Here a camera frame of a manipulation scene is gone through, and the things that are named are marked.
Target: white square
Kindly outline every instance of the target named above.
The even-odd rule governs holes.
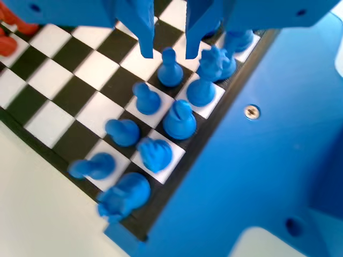
[[[176,61],[189,70],[196,72],[199,67],[199,60],[202,56],[202,50],[210,50],[211,46],[203,41],[200,41],[198,56],[195,59],[186,59],[186,35],[183,34],[175,43],[173,49],[176,52]]]
[[[108,143],[100,139],[98,143],[93,147],[86,159],[90,160],[95,154],[107,153],[110,154],[115,160],[115,169],[113,173],[105,179],[95,180],[87,176],[86,178],[97,186],[100,190],[105,191],[116,184],[119,177],[123,174],[125,169],[130,163],[130,160],[110,146]]]
[[[72,76],[70,71],[53,60],[47,59],[29,79],[28,83],[51,100]]]
[[[162,54],[153,49],[153,59],[144,58],[137,43],[122,60],[121,66],[147,81],[162,63]]]
[[[47,101],[25,125],[25,128],[46,146],[53,148],[73,121],[71,115],[56,104]]]
[[[96,90],[100,90],[118,68],[117,63],[94,51],[76,69],[75,75]]]
[[[154,24],[156,23],[156,21],[158,21],[158,18],[154,17]],[[134,33],[132,33],[124,24],[122,24],[121,21],[118,21],[118,23],[116,24],[116,28],[124,32],[125,34],[129,35],[130,37],[133,37],[134,39],[138,40],[136,35],[134,35]]]
[[[71,34],[81,42],[96,49],[108,37],[112,30],[112,28],[79,26]]]
[[[160,20],[178,28],[181,31],[186,29],[187,2],[184,0],[173,0],[162,12]]]
[[[135,154],[133,155],[131,160],[136,165],[138,165],[143,170],[145,170],[147,173],[149,173],[158,182],[164,184],[166,182],[166,180],[168,179],[168,177],[170,176],[170,174],[172,174],[172,172],[175,169],[178,162],[181,160],[182,156],[185,153],[185,150],[182,149],[180,146],[174,144],[173,142],[171,142],[170,140],[168,140],[167,138],[165,138],[164,136],[162,136],[160,133],[158,133],[155,130],[153,130],[148,136],[154,140],[162,139],[170,145],[172,152],[173,152],[173,158],[171,160],[171,163],[165,169],[159,171],[158,173],[153,173],[151,170],[147,169],[144,166],[143,161],[141,160],[141,157],[140,157],[140,153],[138,151],[135,152]]]
[[[25,80],[6,69],[0,77],[0,106],[6,109],[25,85]]]
[[[217,40],[215,45],[218,48],[222,48],[223,45],[224,45],[224,40],[225,40],[225,33],[220,36],[220,38]],[[252,50],[255,48],[255,46],[256,46],[256,44],[257,44],[257,42],[259,40],[260,40],[260,37],[258,35],[254,34],[251,46],[249,46],[247,48],[247,50],[245,50],[244,52],[236,52],[236,53],[234,53],[235,59],[240,61],[241,63],[244,63],[248,59],[249,55],[251,54]]]
[[[5,23],[4,21],[1,23],[2,25],[4,25],[4,27],[8,28],[11,32],[16,32],[17,30],[17,25],[9,25],[7,23]]]
[[[48,24],[31,40],[30,44],[52,58],[70,38],[68,32],[56,25]]]
[[[135,115],[140,120],[144,121],[144,123],[148,124],[150,127],[155,128],[160,121],[162,120],[163,116],[166,114],[166,112],[169,110],[170,106],[172,106],[174,99],[170,97],[169,95],[165,94],[164,92],[158,90],[154,86],[151,86],[150,84],[146,83],[149,88],[158,93],[161,98],[161,106],[159,110],[151,115],[145,115],[137,110],[136,102],[137,97],[134,96],[128,105],[125,107],[125,109],[130,112],[131,114]]]
[[[103,138],[106,135],[106,121],[117,119],[123,111],[124,108],[100,92],[96,92],[82,108],[77,116],[77,120]]]
[[[194,73],[190,77],[190,79],[187,81],[187,83],[184,85],[184,87],[181,89],[181,91],[177,95],[176,99],[177,100],[183,99],[183,100],[188,101],[188,99],[187,99],[187,88],[192,81],[194,81],[198,78],[199,78],[199,75]],[[214,84],[214,88],[215,88],[215,97],[211,103],[209,103],[208,105],[206,105],[204,107],[197,107],[197,106],[194,106],[193,104],[191,104],[192,110],[195,111],[197,114],[200,114],[201,116],[203,116],[205,119],[207,119],[210,116],[214,107],[217,105],[217,103],[219,102],[219,100],[221,99],[221,97],[223,96],[223,94],[225,92],[225,90],[223,88],[217,86],[216,84]]]
[[[23,52],[29,46],[29,44],[26,41],[22,40],[15,34],[11,34],[10,37],[14,38],[18,44],[16,50],[9,57],[0,56],[0,62],[2,62],[8,68],[10,68],[16,62],[16,60],[23,54]]]

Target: chessboard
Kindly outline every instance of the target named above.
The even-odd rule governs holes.
[[[122,221],[140,240],[146,239],[211,136],[211,117],[225,112],[218,105],[229,93],[233,80],[237,74],[247,75],[241,70],[252,52],[263,52],[267,47],[264,44],[256,50],[267,33],[254,32],[251,47],[234,56],[235,74],[214,84],[215,99],[202,108],[192,106],[197,121],[195,135],[183,141],[169,137],[162,127],[163,117],[175,100],[187,99],[189,83],[198,78],[201,51],[213,44],[220,46],[224,38],[221,28],[201,41],[196,59],[185,59],[186,4],[184,0],[155,1],[153,59],[142,57],[138,39],[120,21],[114,28],[48,24],[31,36],[21,34],[16,26],[0,25],[18,43],[12,56],[0,57],[1,120],[95,201],[101,191],[113,186],[123,174],[143,174],[151,185],[150,200]],[[166,47],[176,51],[184,73],[181,84],[175,88],[165,87],[157,78],[161,53]],[[140,81],[161,98],[161,107],[153,115],[143,115],[136,108],[132,86]],[[105,123],[109,119],[131,119],[138,124],[142,138],[166,140],[173,150],[171,164],[159,173],[150,172],[135,146],[120,147],[106,135]],[[99,152],[111,154],[116,160],[115,172],[110,177],[79,180],[68,174],[71,162],[89,159]]]

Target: screw hole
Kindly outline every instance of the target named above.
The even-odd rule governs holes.
[[[301,17],[301,16],[304,16],[306,14],[306,10],[305,9],[301,9],[299,12],[296,13],[296,16],[297,17]]]
[[[40,9],[39,6],[36,5],[36,4],[30,4],[30,8],[31,8],[31,10],[34,11],[34,12],[41,12],[41,9]]]
[[[299,220],[289,218],[286,220],[286,229],[292,237],[299,237],[303,233],[302,224]]]

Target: chessboard border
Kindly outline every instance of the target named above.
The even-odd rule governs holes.
[[[253,49],[248,59],[244,62],[242,68],[232,77],[230,87],[225,91],[223,97],[220,99],[219,103],[212,112],[215,115],[210,115],[206,121],[207,125],[200,128],[199,132],[188,145],[185,155],[178,163],[164,184],[163,188],[161,188],[161,192],[163,191],[163,193],[160,192],[154,197],[154,199],[151,199],[148,202],[146,209],[149,209],[149,211],[146,211],[139,219],[130,215],[121,222],[126,229],[128,229],[137,237],[137,239],[141,241],[148,240],[148,232],[150,228],[157,220],[169,198],[173,195],[174,191],[178,188],[179,184],[188,173],[188,170],[197,159],[197,156],[205,147],[212,133],[217,128],[231,104],[233,104],[239,92],[244,87],[246,81],[249,79],[256,66],[262,60],[264,54],[267,52],[268,48],[271,46],[278,34],[279,30],[273,29],[266,31],[264,35],[261,36],[259,42]],[[67,172],[67,161],[62,159],[52,149],[45,146],[35,136],[25,130],[24,127],[22,127],[7,111],[1,107],[0,120],[35,152],[47,160],[72,183],[78,186],[91,199],[96,201],[96,196],[101,192],[100,189],[98,189],[87,179],[80,180],[71,177]]]

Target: blue pawn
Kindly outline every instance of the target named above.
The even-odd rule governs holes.
[[[139,173],[128,173],[118,183],[98,196],[98,212],[108,222],[119,222],[143,206],[150,196],[148,180]]]
[[[144,138],[137,147],[143,164],[153,173],[166,168],[172,161],[173,152],[170,145],[164,140]]]
[[[93,179],[104,179],[108,177],[115,169],[116,163],[113,157],[106,153],[98,153],[89,161],[78,160],[69,167],[69,174],[75,178],[89,176]]]
[[[197,122],[187,101],[178,100],[173,103],[163,120],[163,128],[168,135],[179,140],[187,139],[194,134]]]
[[[158,93],[151,91],[147,84],[140,82],[133,86],[133,93],[137,97],[137,110],[145,115],[151,115],[158,111],[161,98]]]
[[[157,77],[166,87],[179,85],[183,78],[183,70],[176,62],[176,54],[173,48],[168,47],[162,53],[163,65],[157,71]]]
[[[110,119],[106,122],[105,130],[117,145],[123,147],[137,143],[140,135],[137,124],[129,119]]]

